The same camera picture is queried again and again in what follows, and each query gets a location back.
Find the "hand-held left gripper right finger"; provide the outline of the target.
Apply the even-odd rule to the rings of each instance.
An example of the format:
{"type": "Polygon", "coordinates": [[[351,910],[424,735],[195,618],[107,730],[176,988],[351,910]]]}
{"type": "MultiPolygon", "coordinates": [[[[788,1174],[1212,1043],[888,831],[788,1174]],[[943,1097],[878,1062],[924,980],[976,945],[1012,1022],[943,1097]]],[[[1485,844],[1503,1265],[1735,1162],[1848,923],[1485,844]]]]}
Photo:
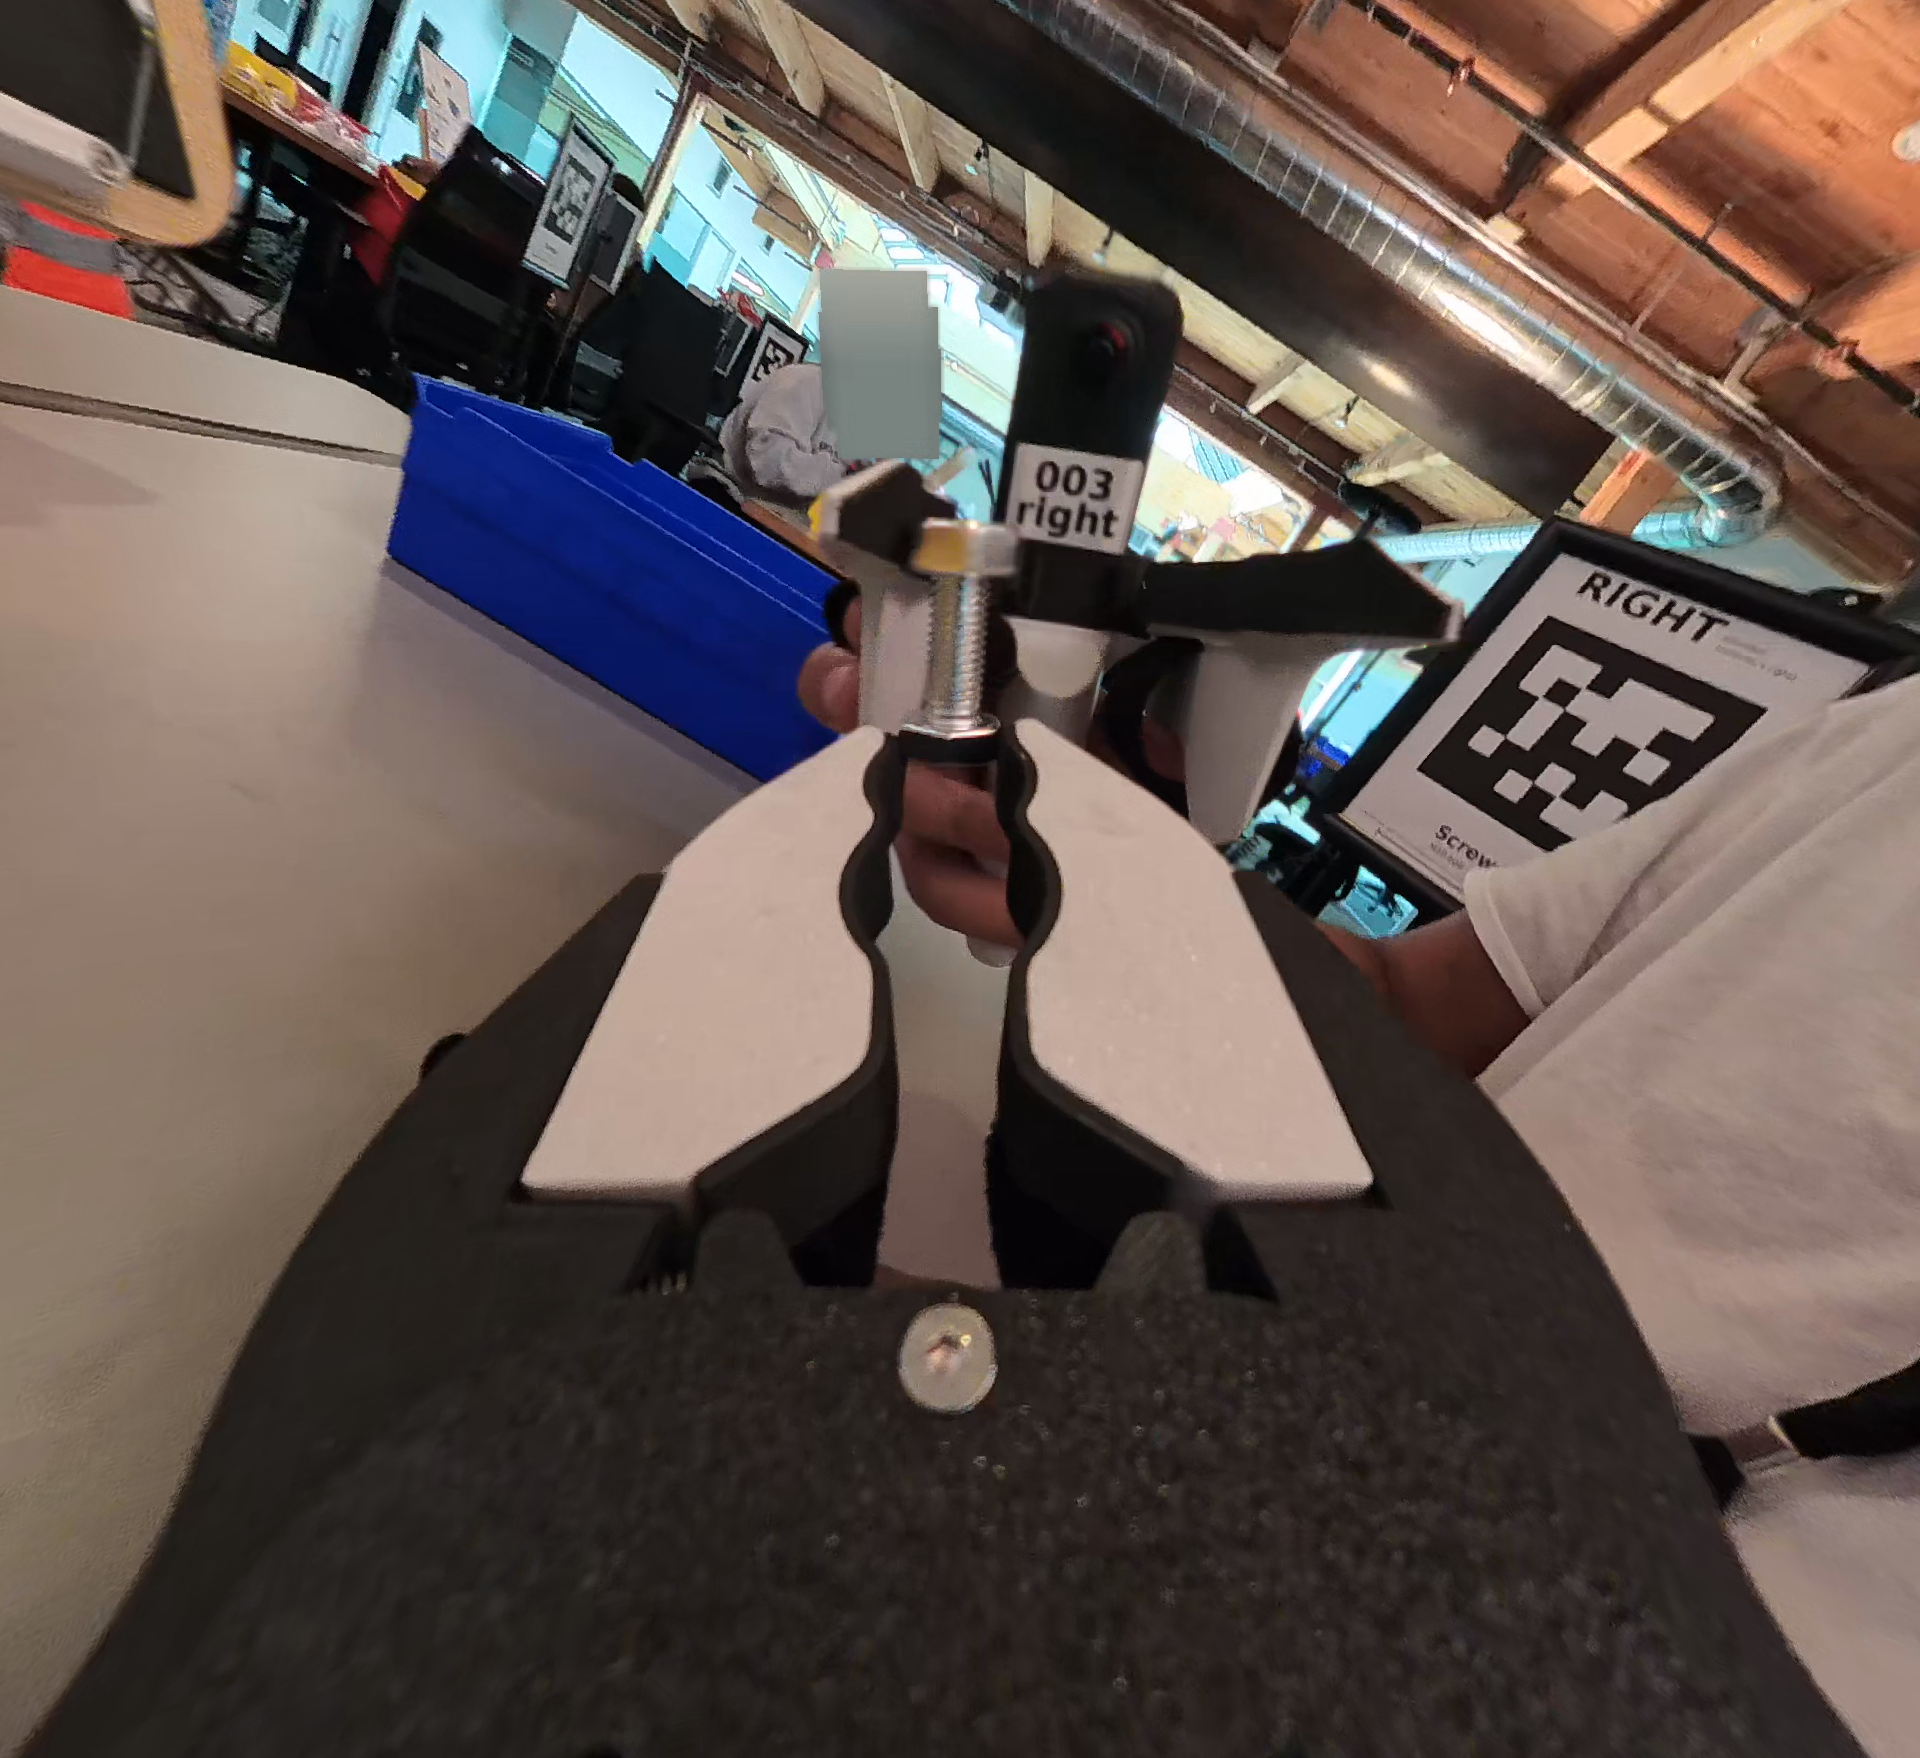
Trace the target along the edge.
{"type": "Polygon", "coordinates": [[[1373,1169],[1236,877],[1159,799],[1034,721],[1007,745],[1001,1132],[1061,1209],[1315,1204],[1373,1169]]]}

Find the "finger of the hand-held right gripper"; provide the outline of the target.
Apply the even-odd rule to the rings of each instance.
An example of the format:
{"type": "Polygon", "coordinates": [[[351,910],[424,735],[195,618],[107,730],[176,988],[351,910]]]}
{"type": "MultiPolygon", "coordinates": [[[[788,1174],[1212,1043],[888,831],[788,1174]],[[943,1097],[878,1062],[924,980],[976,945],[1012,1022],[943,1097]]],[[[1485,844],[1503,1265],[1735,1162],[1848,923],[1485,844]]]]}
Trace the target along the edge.
{"type": "Polygon", "coordinates": [[[1352,651],[1449,645],[1458,606],[1367,541],[1141,574],[1133,770],[1218,850],[1286,783],[1314,678],[1352,651]]]}
{"type": "Polygon", "coordinates": [[[832,638],[807,659],[807,712],[834,735],[894,735],[922,707],[935,593],[964,577],[964,531],[902,461],[832,487],[809,527],[843,584],[830,599],[832,638]]]}

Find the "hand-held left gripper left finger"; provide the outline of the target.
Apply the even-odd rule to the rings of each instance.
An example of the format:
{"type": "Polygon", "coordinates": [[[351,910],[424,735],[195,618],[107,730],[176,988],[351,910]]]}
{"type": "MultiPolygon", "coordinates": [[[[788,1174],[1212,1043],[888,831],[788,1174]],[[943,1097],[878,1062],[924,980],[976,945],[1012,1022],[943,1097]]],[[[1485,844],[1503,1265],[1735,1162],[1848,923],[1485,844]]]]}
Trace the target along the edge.
{"type": "Polygon", "coordinates": [[[718,1204],[729,1162],[894,1064],[897,745],[854,730],[670,862],[522,1169],[531,1201],[718,1204]]]}

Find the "silver metal bolt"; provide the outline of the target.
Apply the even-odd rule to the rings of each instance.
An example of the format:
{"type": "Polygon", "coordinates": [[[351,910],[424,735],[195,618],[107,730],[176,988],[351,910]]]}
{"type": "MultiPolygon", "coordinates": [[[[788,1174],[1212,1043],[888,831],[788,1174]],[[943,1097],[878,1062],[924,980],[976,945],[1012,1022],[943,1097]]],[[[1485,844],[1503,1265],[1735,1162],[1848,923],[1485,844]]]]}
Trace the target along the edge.
{"type": "Polygon", "coordinates": [[[922,701],[906,725],[960,733],[997,722],[986,708],[992,603],[1021,570],[1019,536],[1001,522],[928,521],[910,570],[932,596],[922,701]]]}

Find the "blue plastic bin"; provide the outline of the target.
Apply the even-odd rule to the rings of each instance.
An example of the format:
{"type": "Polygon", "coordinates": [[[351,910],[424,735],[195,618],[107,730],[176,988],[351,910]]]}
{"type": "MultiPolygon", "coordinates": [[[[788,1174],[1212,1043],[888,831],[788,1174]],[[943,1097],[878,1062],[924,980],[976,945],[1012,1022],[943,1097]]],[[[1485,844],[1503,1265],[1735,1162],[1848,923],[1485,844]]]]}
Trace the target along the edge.
{"type": "Polygon", "coordinates": [[[832,574],[581,423],[418,377],[388,551],[754,778],[832,743],[796,692],[832,574]]]}

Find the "person's right forearm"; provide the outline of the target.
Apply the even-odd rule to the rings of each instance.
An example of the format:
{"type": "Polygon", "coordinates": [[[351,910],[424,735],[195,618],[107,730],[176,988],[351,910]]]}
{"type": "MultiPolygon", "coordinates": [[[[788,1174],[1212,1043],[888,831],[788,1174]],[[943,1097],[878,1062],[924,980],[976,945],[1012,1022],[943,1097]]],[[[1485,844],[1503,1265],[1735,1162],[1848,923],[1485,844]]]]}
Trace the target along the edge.
{"type": "Polygon", "coordinates": [[[1534,1020],[1467,911],[1389,937],[1330,923],[1317,930],[1405,1026],[1460,1075],[1482,1075],[1534,1020]]]}

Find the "person's right hand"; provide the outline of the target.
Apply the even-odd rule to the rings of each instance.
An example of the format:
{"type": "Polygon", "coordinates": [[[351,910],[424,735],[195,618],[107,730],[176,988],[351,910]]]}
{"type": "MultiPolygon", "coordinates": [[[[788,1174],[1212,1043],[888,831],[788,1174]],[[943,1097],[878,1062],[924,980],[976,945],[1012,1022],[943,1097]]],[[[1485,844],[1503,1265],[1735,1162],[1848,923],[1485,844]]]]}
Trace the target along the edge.
{"type": "MultiPolygon", "coordinates": [[[[798,701],[830,733],[850,735],[857,721],[857,653],[834,642],[819,645],[800,667],[798,701]]],[[[907,894],[932,921],[983,949],[1021,949],[1007,897],[1007,834],[972,770],[907,765],[895,855],[907,894]]]]}

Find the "black office chair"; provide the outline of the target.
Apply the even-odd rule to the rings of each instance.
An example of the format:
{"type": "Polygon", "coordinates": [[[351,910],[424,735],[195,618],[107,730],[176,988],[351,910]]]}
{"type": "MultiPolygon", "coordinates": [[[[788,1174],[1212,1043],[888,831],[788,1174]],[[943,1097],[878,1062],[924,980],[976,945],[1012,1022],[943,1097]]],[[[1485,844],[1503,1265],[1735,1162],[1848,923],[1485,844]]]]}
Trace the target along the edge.
{"type": "Polygon", "coordinates": [[[376,332],[420,377],[490,385],[531,302],[524,252],[545,185],[476,125],[407,215],[373,302],[376,332]]]}

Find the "orange traffic cone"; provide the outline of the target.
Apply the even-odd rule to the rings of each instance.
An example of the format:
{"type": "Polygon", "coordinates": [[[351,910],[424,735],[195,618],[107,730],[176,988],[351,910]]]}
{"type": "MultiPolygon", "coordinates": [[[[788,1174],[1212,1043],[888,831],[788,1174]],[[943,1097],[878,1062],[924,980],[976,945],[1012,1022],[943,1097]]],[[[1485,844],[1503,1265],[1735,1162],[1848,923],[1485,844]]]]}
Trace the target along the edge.
{"type": "Polygon", "coordinates": [[[133,322],[136,307],[122,243],[34,203],[2,199],[4,287],[133,322]]]}

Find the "silver air duct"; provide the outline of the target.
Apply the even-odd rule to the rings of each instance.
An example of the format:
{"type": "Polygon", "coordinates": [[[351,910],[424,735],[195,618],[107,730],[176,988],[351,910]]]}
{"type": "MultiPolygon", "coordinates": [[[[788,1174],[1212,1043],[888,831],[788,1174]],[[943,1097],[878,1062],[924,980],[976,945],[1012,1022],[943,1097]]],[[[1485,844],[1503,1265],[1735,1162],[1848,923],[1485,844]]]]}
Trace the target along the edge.
{"type": "Polygon", "coordinates": [[[1317,101],[1260,72],[1168,0],[995,0],[1196,140],[1273,203],[1511,371],[1664,464],[1693,497],[1693,534],[1733,547],[1775,529],[1783,459],[1593,301],[1375,153],[1317,101]]]}

